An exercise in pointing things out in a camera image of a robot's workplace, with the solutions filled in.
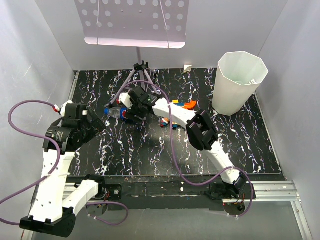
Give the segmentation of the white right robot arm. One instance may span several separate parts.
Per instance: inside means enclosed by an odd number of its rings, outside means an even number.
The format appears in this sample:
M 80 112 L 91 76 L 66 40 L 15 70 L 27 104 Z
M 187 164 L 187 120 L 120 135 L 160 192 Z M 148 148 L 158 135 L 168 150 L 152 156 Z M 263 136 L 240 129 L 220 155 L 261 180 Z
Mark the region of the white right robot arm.
M 176 155 L 173 153 L 175 167 L 184 182 L 199 187 L 221 177 L 230 198 L 237 199 L 243 195 L 248 181 L 247 176 L 233 165 L 228 154 L 225 153 L 219 142 L 217 130 L 206 111 L 182 108 L 164 97 L 148 94 L 140 86 L 136 86 L 129 92 L 118 91 L 117 95 L 118 101 L 127 108 L 126 118 L 143 120 L 150 114 L 168 118 L 171 122 L 180 125 L 186 130 L 191 146 L 205 154 L 219 171 L 216 176 L 203 183 L 191 182 L 183 176 L 175 159 Z

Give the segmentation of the large clear plastic bottle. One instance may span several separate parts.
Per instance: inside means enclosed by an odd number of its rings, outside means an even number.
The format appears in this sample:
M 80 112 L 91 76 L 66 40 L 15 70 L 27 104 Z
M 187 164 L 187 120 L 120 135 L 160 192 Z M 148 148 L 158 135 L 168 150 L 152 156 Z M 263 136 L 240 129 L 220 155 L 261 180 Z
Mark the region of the large clear plastic bottle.
M 249 82 L 250 85 L 255 85 L 257 84 L 256 80 L 255 79 L 252 79 L 250 82 Z

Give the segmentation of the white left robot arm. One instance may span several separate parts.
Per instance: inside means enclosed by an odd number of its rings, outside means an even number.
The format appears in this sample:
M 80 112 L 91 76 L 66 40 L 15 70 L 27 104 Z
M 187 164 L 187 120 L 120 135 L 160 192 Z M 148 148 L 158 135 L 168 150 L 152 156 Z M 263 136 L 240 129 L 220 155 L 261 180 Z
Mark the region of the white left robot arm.
M 24 230 L 67 238 L 75 227 L 76 216 L 88 201 L 106 196 L 103 178 L 89 174 L 67 198 L 63 198 L 76 151 L 102 133 L 106 126 L 86 104 L 69 100 L 62 105 L 60 114 L 61 118 L 45 133 L 41 173 L 45 179 L 39 183 L 29 215 L 20 220 L 19 226 Z

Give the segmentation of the Pepsi label plastic bottle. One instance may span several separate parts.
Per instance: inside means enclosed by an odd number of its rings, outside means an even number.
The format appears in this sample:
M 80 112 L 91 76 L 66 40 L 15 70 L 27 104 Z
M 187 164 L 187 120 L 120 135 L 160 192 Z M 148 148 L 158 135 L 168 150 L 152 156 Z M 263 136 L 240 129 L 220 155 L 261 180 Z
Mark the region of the Pepsi label plastic bottle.
M 104 114 L 114 119 L 121 119 L 123 121 L 132 122 L 125 118 L 126 110 L 127 110 L 126 107 L 105 108 Z

